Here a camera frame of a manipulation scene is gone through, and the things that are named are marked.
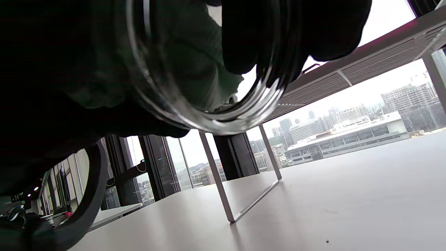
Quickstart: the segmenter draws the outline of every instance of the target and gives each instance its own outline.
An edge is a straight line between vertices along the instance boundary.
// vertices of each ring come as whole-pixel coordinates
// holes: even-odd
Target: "black window mullion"
[[[161,136],[146,135],[138,138],[155,201],[176,193],[178,190]]]
[[[132,167],[124,139],[116,135],[111,135],[105,138],[105,143],[113,177],[114,179],[118,179],[124,172]],[[121,206],[142,202],[133,179],[117,185],[116,191]]]
[[[227,180],[259,173],[246,133],[232,136],[214,135],[214,141]]]

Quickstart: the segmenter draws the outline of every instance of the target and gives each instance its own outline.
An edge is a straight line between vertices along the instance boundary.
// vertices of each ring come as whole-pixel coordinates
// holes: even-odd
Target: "desk surface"
[[[88,233],[71,251],[445,250],[445,158],[439,132],[284,168],[235,224],[215,185],[179,192]],[[224,182],[234,211],[271,177]]]
[[[142,207],[142,203],[134,204],[134,205],[128,205],[128,206],[122,206],[118,208],[113,209],[107,209],[107,210],[100,210],[98,214],[96,215],[95,220],[93,221],[93,224],[90,228],[96,227],[100,224],[104,224],[108,221],[111,221],[125,213],[128,213],[132,210],[135,210],[139,207]]]

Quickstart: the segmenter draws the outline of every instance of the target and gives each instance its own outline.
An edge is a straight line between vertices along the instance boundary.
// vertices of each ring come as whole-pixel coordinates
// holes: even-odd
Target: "white building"
[[[404,111],[411,107],[425,105],[432,99],[433,90],[428,84],[406,85],[391,92],[381,94],[388,111]]]
[[[293,145],[285,152],[289,165],[324,159],[370,147],[408,139],[406,127],[398,112],[388,113],[374,121],[349,125],[344,130],[320,134]]]
[[[337,116],[338,123],[342,123],[346,120],[356,120],[359,117],[368,116],[367,108],[364,105],[352,107],[346,110],[343,110]]]
[[[295,125],[289,129],[294,144],[299,142],[299,140],[308,138],[311,135],[315,135],[323,131],[324,127],[321,123],[321,120],[316,120],[305,125]]]

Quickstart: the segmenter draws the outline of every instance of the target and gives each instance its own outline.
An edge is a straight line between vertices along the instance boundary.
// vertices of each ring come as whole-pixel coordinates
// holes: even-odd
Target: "building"
[[[274,170],[273,164],[269,159],[268,152],[266,150],[254,154],[254,159],[256,160],[257,168],[259,168],[260,172]]]
[[[271,150],[273,151],[274,159],[275,159],[277,165],[279,167],[284,165],[285,163],[282,164],[281,157],[283,157],[285,155],[285,151],[286,151],[285,146],[283,144],[274,145],[274,146],[271,146]]]
[[[272,137],[272,138],[268,138],[268,141],[271,146],[282,144],[285,149],[288,147],[288,145],[286,144],[286,141],[285,141],[285,136],[283,134]]]
[[[420,86],[406,85],[391,92],[381,94],[389,112],[404,111],[412,107],[425,105],[432,100],[432,89],[428,84]]]
[[[446,114],[438,98],[423,106],[404,110],[401,112],[401,118],[408,132],[428,132],[446,126]]]
[[[221,161],[219,159],[215,159],[215,164],[219,171],[220,179],[222,181],[226,181],[226,175],[224,173]],[[212,175],[211,166],[209,163],[200,164],[190,168],[190,179],[194,188],[215,184],[215,179]]]
[[[312,110],[308,111],[308,118],[309,119],[314,119],[315,118],[314,112]]]
[[[367,124],[370,121],[371,120],[370,120],[369,116],[362,116],[362,117],[359,117],[359,118],[357,118],[355,120],[352,120],[352,121],[345,120],[342,123],[336,124],[331,131],[335,132],[335,133],[343,132],[343,131],[346,131],[346,130],[350,130],[350,128],[352,128],[352,126],[360,126],[360,125],[363,125],[363,124]]]
[[[250,141],[252,153],[256,154],[266,149],[265,142],[263,139]]]
[[[285,136],[285,142],[287,147],[293,145],[293,138],[291,137],[291,133],[289,132],[289,129],[293,124],[291,123],[291,119],[287,118],[284,120],[281,120],[279,122],[280,127],[282,128],[283,135]]]
[[[429,92],[430,98],[434,99],[434,98],[438,97],[437,93],[435,92],[434,84],[430,80],[430,76],[427,71],[425,71],[421,74],[411,76],[410,82],[411,82],[411,84],[413,83],[414,85],[427,84],[427,90]]]
[[[274,137],[282,135],[282,134],[283,134],[282,128],[280,128],[280,127],[273,128],[273,136]]]
[[[308,138],[309,136],[316,135],[323,131],[325,131],[325,128],[322,125],[322,121],[316,120],[305,125],[296,125],[291,127],[290,134],[291,138],[293,139],[293,143],[297,144],[299,140]]]
[[[357,118],[362,116],[368,116],[367,108],[364,105],[343,110],[336,116],[336,118],[338,123],[342,123],[346,120],[356,120]]]
[[[385,114],[365,124],[350,125],[344,131],[323,134],[327,136],[318,138],[315,135],[306,142],[291,146],[285,152],[287,163],[297,165],[409,138],[398,112]]]

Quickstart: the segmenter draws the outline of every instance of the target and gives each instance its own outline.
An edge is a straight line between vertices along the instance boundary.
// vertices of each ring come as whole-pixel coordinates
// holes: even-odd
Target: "glass wall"
[[[423,60],[417,60],[264,128],[279,167],[291,167],[446,130],[446,115]],[[261,138],[259,131],[250,134],[250,140]]]
[[[214,138],[209,134],[206,135],[206,139],[208,140],[212,156],[219,170],[220,178],[222,181],[226,181],[226,176],[224,174],[217,147],[215,146]],[[185,137],[180,139],[180,143],[183,148],[186,168],[189,171],[192,187],[198,188],[215,184],[198,130],[190,130]]]
[[[165,143],[167,143],[169,147],[170,156],[173,162],[172,164],[175,168],[181,191],[192,189],[190,173],[186,160],[184,159],[184,153],[180,140],[178,138],[166,137]]]
[[[249,144],[251,145],[252,153],[254,154],[254,159],[256,160],[259,172],[274,171],[273,164],[266,150],[265,142],[260,134],[260,128],[256,126],[248,130],[246,135],[248,136]]]
[[[127,137],[125,139],[125,143],[129,158],[132,162],[132,167],[136,167],[140,172],[145,172],[145,169],[140,170],[137,166],[138,164],[144,162],[144,155],[142,153],[138,136]],[[128,181],[125,186],[132,186],[131,181]],[[133,186],[135,186],[136,192],[139,193],[139,200],[143,203],[144,206],[150,205],[155,202],[149,175],[147,173],[143,173],[133,178]]]
[[[49,170],[41,192],[39,213],[75,212],[85,191],[88,168],[88,156],[85,150],[81,150]]]

